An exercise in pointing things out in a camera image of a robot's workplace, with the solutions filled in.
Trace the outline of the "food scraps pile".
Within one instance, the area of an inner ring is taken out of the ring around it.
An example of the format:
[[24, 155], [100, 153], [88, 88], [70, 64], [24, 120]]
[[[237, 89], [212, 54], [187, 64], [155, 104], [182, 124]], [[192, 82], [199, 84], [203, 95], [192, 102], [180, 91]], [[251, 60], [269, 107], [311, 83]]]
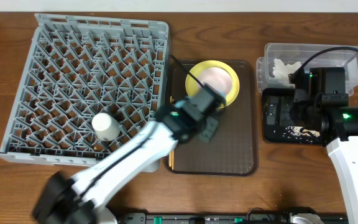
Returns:
[[300, 138], [300, 137], [309, 137], [317, 138], [320, 137], [320, 133], [317, 131], [312, 131], [301, 126], [287, 126], [284, 128], [285, 132], [290, 136]]

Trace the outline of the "white tissue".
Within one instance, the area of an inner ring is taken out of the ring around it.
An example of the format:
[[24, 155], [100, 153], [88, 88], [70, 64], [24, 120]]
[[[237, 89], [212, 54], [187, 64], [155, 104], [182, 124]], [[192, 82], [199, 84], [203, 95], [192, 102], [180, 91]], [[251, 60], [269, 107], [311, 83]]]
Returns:
[[280, 59], [275, 58], [273, 60], [273, 72], [275, 80], [278, 80], [282, 85], [286, 87], [293, 87], [293, 84], [289, 82], [289, 74], [294, 73], [301, 67], [301, 62], [295, 62], [294, 64], [284, 64]]

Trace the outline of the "white pink bowl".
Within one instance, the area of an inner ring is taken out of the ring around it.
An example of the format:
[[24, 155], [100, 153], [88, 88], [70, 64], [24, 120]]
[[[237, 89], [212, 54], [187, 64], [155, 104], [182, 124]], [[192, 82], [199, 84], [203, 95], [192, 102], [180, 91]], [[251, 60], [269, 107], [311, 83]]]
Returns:
[[232, 89], [232, 78], [222, 68], [209, 67], [204, 69], [198, 76], [202, 84], [208, 84], [223, 95], [228, 95]]

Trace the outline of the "wooden chopstick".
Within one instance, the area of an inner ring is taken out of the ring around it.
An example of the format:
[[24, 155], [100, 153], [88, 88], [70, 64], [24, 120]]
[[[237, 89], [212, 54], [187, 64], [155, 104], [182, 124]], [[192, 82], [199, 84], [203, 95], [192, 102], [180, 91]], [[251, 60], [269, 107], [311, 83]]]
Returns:
[[[173, 103], [174, 99], [172, 97], [172, 95], [170, 96], [170, 103]], [[173, 152], [170, 152], [169, 155], [168, 155], [168, 166], [169, 167], [172, 167], [172, 154]]]
[[171, 167], [171, 170], [173, 170], [174, 169], [174, 162], [175, 162], [175, 160], [174, 160], [174, 151], [172, 151], [173, 152], [173, 154], [172, 154], [172, 167]]

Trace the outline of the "white cup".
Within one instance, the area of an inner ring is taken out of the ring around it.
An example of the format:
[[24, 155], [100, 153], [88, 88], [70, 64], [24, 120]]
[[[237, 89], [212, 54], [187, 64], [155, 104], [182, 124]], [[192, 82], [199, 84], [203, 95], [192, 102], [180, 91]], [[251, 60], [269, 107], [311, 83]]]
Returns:
[[91, 125], [100, 140], [113, 141], [120, 134], [119, 123], [107, 113], [98, 113]]

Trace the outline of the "blue bowl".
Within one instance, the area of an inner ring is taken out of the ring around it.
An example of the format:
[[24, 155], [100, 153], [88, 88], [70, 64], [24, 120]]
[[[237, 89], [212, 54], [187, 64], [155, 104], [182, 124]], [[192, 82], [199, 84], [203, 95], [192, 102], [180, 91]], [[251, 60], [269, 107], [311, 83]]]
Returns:
[[223, 91], [217, 91], [215, 90], [216, 93], [218, 93], [219, 95], [221, 95], [223, 98], [226, 97], [226, 94]]

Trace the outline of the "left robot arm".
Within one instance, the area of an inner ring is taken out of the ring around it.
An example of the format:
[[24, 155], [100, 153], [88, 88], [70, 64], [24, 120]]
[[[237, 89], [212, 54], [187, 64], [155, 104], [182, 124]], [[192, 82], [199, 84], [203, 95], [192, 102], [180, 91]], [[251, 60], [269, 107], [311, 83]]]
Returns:
[[106, 205], [113, 196], [178, 143], [188, 142], [218, 112], [220, 103], [192, 99], [157, 110], [137, 135], [96, 165], [70, 178], [52, 175], [32, 211], [37, 223], [115, 223]]

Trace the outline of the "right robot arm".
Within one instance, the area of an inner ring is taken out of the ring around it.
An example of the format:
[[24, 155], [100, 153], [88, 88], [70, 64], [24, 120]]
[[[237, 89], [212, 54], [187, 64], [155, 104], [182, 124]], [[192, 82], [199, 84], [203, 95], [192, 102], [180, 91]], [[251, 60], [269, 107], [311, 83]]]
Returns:
[[290, 77], [294, 89], [262, 92], [264, 135], [270, 142], [320, 144], [341, 186], [349, 223], [358, 223], [358, 107], [349, 106], [342, 67], [311, 68]]

